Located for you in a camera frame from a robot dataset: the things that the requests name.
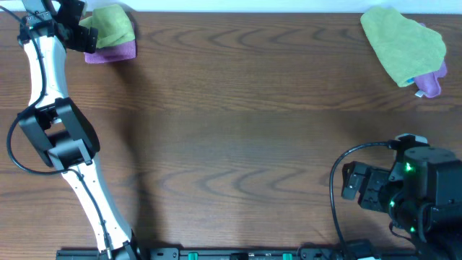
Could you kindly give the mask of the light green microfiber cloth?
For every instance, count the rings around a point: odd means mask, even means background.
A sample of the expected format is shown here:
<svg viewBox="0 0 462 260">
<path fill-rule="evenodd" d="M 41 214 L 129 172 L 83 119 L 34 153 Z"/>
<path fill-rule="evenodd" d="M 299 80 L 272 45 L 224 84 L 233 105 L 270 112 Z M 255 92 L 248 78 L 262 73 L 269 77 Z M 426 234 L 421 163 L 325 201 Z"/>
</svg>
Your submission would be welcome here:
<svg viewBox="0 0 462 260">
<path fill-rule="evenodd" d="M 92 16 L 82 19 L 79 24 L 97 29 L 96 48 L 119 46 L 135 40 L 131 20 L 118 4 L 95 9 Z"/>
</svg>

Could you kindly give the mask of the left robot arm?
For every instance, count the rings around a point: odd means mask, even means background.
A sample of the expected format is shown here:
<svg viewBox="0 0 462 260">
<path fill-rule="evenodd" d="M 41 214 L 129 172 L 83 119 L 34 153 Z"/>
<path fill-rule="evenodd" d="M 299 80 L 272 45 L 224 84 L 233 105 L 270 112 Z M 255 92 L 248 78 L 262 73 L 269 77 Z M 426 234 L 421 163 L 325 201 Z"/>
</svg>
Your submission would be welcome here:
<svg viewBox="0 0 462 260">
<path fill-rule="evenodd" d="M 95 234 L 96 251 L 59 251 L 57 259 L 148 259 L 134 232 L 119 212 L 100 169 L 100 142 L 92 124 L 69 97 L 67 52 L 93 53 L 97 30 L 82 27 L 83 1 L 23 0 L 19 45 L 27 54 L 31 97 L 12 127 L 20 127 L 50 167 L 71 186 Z"/>
</svg>

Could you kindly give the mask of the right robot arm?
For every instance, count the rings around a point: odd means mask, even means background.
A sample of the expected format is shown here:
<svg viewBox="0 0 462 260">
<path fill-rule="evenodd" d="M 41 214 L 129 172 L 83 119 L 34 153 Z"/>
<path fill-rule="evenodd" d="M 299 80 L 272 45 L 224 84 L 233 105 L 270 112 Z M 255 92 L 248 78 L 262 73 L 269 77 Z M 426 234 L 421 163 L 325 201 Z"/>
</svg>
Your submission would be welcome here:
<svg viewBox="0 0 462 260">
<path fill-rule="evenodd" d="M 405 230 L 422 259 L 461 258 L 461 160 L 404 134 L 379 147 L 394 151 L 391 168 L 350 162 L 342 168 L 343 199 L 382 212 Z"/>
</svg>

